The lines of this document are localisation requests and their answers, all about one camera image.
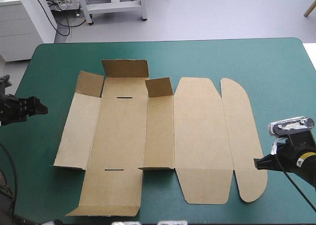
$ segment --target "unfolded cardboard box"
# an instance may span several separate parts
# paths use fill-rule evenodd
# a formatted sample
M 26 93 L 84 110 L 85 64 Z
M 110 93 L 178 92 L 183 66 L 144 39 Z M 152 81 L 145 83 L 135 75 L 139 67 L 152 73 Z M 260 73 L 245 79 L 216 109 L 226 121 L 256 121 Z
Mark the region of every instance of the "unfolded cardboard box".
M 81 72 L 55 166 L 86 170 L 72 216 L 135 216 L 143 170 L 175 169 L 188 203 L 225 204 L 235 170 L 240 197 L 267 172 L 248 96 L 230 79 L 150 79 L 146 60 L 103 60 L 106 79 Z

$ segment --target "white table frame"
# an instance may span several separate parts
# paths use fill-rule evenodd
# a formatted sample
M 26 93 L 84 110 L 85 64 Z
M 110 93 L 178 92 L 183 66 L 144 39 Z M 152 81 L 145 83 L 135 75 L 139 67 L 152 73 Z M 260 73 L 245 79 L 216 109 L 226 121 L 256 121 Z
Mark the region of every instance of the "white table frame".
M 89 4 L 88 0 L 79 0 L 88 24 L 93 24 L 92 14 L 142 10 L 143 20 L 147 20 L 146 0 L 120 1 L 111 3 Z

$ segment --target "cabinet drawer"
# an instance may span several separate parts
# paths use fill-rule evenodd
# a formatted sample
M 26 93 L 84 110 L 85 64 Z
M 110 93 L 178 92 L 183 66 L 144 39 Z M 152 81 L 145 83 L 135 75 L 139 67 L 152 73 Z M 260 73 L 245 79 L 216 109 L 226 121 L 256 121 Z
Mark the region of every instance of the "cabinet drawer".
M 11 4 L 0 6 L 0 21 L 17 19 L 29 19 L 29 15 L 23 4 Z
M 0 55 L 5 61 L 29 60 L 42 43 L 39 34 L 0 37 Z
M 37 30 L 30 19 L 0 22 L 0 37 L 36 33 Z

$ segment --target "yellow label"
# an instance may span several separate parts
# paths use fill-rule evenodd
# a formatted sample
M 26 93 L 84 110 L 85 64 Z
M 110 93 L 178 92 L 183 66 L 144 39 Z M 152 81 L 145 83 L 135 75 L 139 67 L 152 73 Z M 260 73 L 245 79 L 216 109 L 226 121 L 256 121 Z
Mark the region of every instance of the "yellow label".
M 308 158 L 309 156 L 313 156 L 316 155 L 316 152 L 307 152 L 303 155 L 300 156 L 301 159 L 305 160 L 306 158 Z
M 300 156 L 300 158 L 296 162 L 296 166 L 302 167 L 304 160 L 310 156 L 316 155 L 316 152 L 307 152 Z

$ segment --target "green table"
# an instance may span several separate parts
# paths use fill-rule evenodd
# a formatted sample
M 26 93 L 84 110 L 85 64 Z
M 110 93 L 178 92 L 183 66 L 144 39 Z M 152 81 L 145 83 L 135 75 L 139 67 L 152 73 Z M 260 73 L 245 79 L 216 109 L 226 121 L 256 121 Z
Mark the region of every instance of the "green table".
M 80 70 L 103 74 L 101 59 L 147 59 L 150 77 L 169 76 L 176 89 L 182 76 L 231 78 L 247 91 L 264 154 L 273 138 L 267 124 L 306 115 L 316 119 L 316 73 L 295 38 L 165 42 L 70 43 L 40 45 L 16 93 L 36 96 L 48 115 L 0 129 L 0 141 L 15 159 L 19 196 L 16 213 L 37 222 L 65 223 L 187 220 L 190 223 L 314 223 L 316 215 L 280 172 L 269 172 L 264 194 L 253 203 L 238 196 L 235 177 L 225 205 L 189 205 L 173 170 L 145 172 L 142 204 L 134 218 L 65 217 L 79 202 L 84 171 L 51 166 L 54 162 Z M 4 153 L 0 168 L 10 174 Z M 315 189 L 292 175 L 311 201 Z

